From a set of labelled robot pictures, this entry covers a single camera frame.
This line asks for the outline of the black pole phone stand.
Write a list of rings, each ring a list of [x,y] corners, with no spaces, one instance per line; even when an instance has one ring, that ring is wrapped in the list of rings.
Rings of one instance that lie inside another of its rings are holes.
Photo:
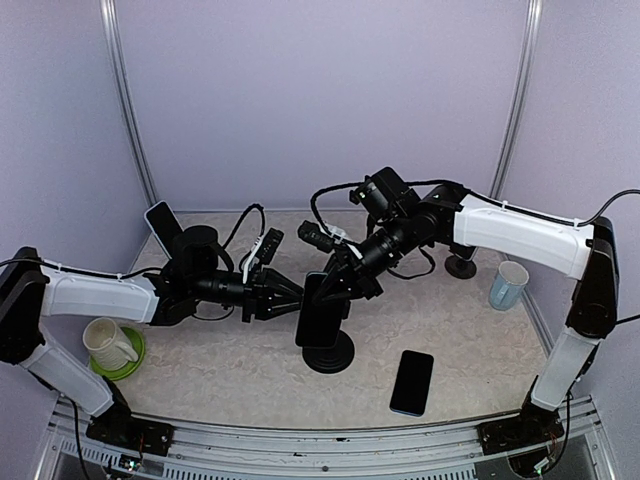
[[[346,301],[342,322],[348,317],[349,313],[350,302]],[[355,346],[351,338],[341,330],[340,326],[337,343],[334,347],[325,349],[302,348],[302,356],[306,365],[312,370],[321,374],[335,374],[349,367],[355,356]]]

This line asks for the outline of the folding plate phone stand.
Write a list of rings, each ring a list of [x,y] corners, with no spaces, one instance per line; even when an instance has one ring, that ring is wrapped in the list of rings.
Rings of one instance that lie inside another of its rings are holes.
[[[445,260],[445,269],[451,276],[467,280],[476,275],[477,267],[474,263],[476,247],[452,244],[449,252],[450,255]]]

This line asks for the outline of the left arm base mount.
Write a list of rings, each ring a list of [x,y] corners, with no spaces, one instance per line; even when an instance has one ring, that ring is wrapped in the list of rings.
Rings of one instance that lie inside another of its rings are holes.
[[[166,457],[171,446],[174,427],[171,424],[136,417],[117,386],[107,381],[111,406],[100,415],[93,415],[86,436],[102,443]]]

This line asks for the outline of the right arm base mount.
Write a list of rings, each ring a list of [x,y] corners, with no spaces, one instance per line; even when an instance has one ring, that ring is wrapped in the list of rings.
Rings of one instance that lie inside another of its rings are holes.
[[[477,426],[484,455],[493,455],[560,438],[565,434],[558,408],[546,410],[533,404],[531,394],[516,416]]]

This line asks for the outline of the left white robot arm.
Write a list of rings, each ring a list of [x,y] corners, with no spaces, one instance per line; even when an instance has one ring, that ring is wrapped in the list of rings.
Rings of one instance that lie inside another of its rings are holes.
[[[23,247],[3,262],[1,360],[20,365],[46,386],[100,418],[102,430],[121,445],[140,434],[137,418],[115,384],[82,365],[46,333],[44,316],[97,316],[169,327],[195,314],[202,302],[238,307],[242,319],[269,320],[299,309],[302,288],[269,268],[283,234],[270,229],[236,271],[206,225],[178,233],[160,271],[130,274],[84,272],[41,259]]]

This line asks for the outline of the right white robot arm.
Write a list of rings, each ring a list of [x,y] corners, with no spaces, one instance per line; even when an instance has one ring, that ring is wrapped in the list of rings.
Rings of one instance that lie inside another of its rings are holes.
[[[535,442],[598,345],[619,324],[619,266],[612,223],[597,213],[588,220],[543,214],[485,197],[449,180],[406,182],[385,167],[362,182],[346,183],[349,200],[367,214],[367,237],[360,243],[322,218],[304,222],[301,240],[327,252],[326,279],[313,300],[371,299],[382,293],[377,278],[415,249],[449,246],[468,261],[478,248],[529,260],[575,280],[565,327],[527,398],[511,433],[523,444]]]

